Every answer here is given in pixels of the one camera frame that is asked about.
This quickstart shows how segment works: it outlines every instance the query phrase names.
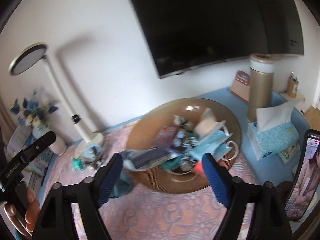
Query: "blue gripper pad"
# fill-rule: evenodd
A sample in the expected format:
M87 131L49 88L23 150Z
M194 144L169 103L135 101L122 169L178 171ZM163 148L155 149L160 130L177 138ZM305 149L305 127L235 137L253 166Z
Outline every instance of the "blue gripper pad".
M214 158L211 157L212 155L210 153L203 155L202 169L218 202L222 203L226 208L228 208L230 204L228 188L225 182L222 180L221 174L217 170L218 164L215 162Z
M110 160L110 162L113 161L113 164L111 165L111 167L109 167L109 170L99 188L99 194L97 199L98 207L101 207L104 203L108 202L109 196L115 186L115 183L120 177L120 173L123 167L123 159L120 154L115 155L116 156L113 156ZM100 169L108 169L108 165L105 167L101 167Z

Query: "white thermos lid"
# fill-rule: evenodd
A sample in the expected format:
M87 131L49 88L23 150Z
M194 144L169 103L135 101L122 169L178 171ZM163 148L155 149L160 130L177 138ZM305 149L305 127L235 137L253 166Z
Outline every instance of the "white thermos lid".
M250 68L263 73L273 73L275 71L275 61L270 56L253 53L250 54Z

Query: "white wall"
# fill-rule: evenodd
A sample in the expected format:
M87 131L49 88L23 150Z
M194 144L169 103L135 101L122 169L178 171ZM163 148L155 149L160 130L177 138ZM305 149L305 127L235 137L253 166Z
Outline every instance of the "white wall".
M315 96L313 98L312 106L314 108L318 108L320 106L319 103L320 103L320 71L319 71L319 75L318 75L318 83L317 83L317 87L316 87Z
M319 72L320 28L301 0L295 1L305 56L279 61L274 87L284 89L293 70L310 105ZM34 88L45 88L46 94L56 97L41 62L16 77L7 73L12 59L38 41L50 46L59 76L58 61L65 67L88 111L61 76L62 83L81 116L91 116L93 130L140 116L173 99L229 86L236 70L249 71L249 61L239 60L159 80L130 0L23 0L0 35L0 94L8 109L15 98L29 96ZM60 107L51 117L53 130L68 141L79 139Z

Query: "thermos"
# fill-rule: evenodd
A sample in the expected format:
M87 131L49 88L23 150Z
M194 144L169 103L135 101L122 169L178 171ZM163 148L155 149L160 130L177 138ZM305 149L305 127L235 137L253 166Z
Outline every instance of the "thermos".
M257 108L269 106L274 70L275 61L273 58L257 53L250 55L251 89L247 113L250 122L257 120Z

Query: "wooden pen holder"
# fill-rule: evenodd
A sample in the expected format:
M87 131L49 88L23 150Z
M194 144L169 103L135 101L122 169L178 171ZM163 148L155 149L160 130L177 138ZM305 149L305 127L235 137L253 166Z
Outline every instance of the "wooden pen holder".
M288 79L287 94L289 97L296 98L298 92L299 82Z

